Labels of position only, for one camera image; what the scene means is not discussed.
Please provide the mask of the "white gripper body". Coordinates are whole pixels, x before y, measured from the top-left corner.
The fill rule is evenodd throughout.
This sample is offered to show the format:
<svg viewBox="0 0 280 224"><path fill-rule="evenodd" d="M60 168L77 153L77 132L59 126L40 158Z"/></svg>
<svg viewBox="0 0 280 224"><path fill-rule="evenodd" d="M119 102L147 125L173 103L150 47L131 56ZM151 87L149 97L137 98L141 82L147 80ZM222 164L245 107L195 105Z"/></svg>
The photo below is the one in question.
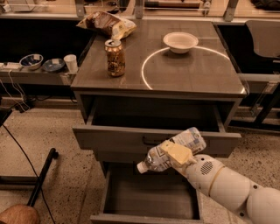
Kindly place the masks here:
<svg viewBox="0 0 280 224"><path fill-rule="evenodd" d="M196 190L209 196L214 178L224 167L224 164L205 154L195 155L194 159L196 163L190 164L185 168L185 177Z"/></svg>

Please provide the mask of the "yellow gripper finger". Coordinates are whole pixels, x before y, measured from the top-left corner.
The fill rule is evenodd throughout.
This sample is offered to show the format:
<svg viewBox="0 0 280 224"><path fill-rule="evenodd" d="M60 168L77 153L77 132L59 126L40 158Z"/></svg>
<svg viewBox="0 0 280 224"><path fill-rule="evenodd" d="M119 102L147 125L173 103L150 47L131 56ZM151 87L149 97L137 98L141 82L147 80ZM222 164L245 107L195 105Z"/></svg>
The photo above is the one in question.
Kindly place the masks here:
<svg viewBox="0 0 280 224"><path fill-rule="evenodd" d="M166 140L159 145L159 148L176 167L183 167L197 163L192 151L181 144Z"/></svg>

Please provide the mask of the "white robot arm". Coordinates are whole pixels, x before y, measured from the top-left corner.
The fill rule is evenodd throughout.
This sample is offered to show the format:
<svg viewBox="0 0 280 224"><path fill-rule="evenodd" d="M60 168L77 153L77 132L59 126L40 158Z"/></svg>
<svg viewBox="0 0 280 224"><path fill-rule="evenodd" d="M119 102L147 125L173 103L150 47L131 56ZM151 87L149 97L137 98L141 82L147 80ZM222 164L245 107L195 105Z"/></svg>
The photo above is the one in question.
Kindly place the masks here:
<svg viewBox="0 0 280 224"><path fill-rule="evenodd" d="M258 185L203 154L206 146L184 146L166 140L159 148L193 188L248 224L280 224L280 191Z"/></svg>

